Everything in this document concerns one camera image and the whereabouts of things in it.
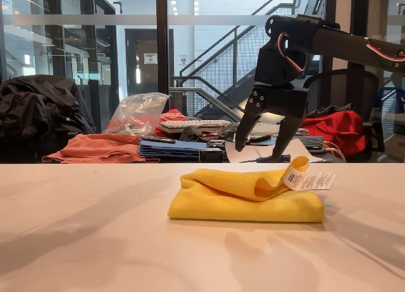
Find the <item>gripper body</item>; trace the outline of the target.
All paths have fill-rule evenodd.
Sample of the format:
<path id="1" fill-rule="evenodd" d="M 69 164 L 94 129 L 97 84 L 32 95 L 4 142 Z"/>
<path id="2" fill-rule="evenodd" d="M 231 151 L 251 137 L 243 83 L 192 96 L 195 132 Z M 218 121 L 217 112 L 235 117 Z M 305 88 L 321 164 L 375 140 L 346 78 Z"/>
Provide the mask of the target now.
<path id="1" fill-rule="evenodd" d="M 259 115 L 273 113 L 285 117 L 303 118 L 308 108 L 308 90 L 288 83 L 271 86 L 256 82 L 252 91 L 254 109 Z"/>

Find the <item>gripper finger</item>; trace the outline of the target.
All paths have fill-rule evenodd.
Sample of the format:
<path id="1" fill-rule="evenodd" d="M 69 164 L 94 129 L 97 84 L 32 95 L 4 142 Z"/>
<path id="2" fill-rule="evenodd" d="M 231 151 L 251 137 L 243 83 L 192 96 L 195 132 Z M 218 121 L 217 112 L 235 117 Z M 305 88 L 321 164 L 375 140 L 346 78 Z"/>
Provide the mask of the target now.
<path id="1" fill-rule="evenodd" d="M 254 88 L 247 98 L 244 115 L 235 133 L 235 149 L 241 152 L 246 145 L 248 136 L 266 111 L 266 95 L 263 88 Z"/>
<path id="2" fill-rule="evenodd" d="M 271 156 L 272 162 L 278 162 L 280 160 L 284 150 L 302 125 L 304 117 L 304 113 L 298 116 L 286 114 L 284 119 L 281 120 L 280 129 Z"/>

